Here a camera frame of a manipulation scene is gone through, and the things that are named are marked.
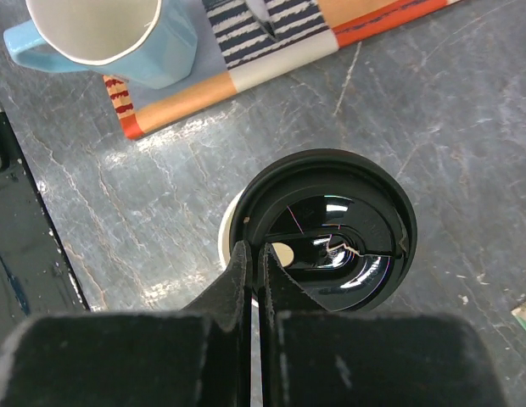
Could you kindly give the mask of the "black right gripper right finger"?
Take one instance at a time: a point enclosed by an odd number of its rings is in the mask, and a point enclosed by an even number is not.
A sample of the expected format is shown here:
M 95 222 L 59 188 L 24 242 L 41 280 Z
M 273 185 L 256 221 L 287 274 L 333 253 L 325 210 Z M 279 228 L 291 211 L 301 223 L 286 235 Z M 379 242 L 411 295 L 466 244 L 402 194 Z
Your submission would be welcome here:
M 504 406 L 483 341 L 447 314 L 331 312 L 260 250 L 266 406 Z

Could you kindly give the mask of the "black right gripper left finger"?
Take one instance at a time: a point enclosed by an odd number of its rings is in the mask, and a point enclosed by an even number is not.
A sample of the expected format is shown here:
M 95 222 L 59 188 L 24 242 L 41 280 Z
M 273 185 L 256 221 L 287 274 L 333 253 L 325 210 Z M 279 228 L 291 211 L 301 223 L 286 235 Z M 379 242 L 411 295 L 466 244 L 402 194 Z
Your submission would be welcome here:
M 0 406 L 246 406 L 251 248 L 184 309 L 47 315 L 0 355 Z

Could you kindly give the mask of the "white paper cup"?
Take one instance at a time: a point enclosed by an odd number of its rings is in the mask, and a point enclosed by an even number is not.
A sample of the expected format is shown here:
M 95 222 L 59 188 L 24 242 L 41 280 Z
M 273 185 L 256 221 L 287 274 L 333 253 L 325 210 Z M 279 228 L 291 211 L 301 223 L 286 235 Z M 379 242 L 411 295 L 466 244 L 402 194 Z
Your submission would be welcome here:
M 243 190 L 241 190 L 234 199 L 229 203 L 227 206 L 227 209 L 222 216 L 219 231 L 218 231 L 218 238 L 217 238 L 217 248 L 218 248 L 218 255 L 220 260 L 221 269 L 225 270 L 228 266 L 228 263 L 230 261 L 230 243 L 229 243 L 229 237 L 232 227 L 232 217 L 234 214 L 234 211 L 237 207 L 238 201 L 243 195 Z

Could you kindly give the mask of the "black plastic cup lid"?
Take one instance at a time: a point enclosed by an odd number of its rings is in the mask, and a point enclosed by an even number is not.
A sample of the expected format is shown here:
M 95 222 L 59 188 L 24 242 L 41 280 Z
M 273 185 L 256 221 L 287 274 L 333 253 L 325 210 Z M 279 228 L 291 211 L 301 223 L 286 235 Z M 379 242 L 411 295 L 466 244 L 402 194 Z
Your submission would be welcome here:
M 377 308 L 404 281 L 417 217 L 397 180 L 359 154 L 331 148 L 268 165 L 241 193 L 227 241 L 253 253 L 284 245 L 284 271 L 329 311 Z

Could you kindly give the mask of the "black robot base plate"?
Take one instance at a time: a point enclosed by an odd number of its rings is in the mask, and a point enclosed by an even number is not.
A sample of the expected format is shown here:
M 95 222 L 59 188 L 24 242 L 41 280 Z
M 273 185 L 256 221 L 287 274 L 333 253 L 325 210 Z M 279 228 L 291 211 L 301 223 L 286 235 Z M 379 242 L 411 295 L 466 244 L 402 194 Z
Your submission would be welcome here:
M 88 308 L 12 126 L 0 113 L 0 320 Z

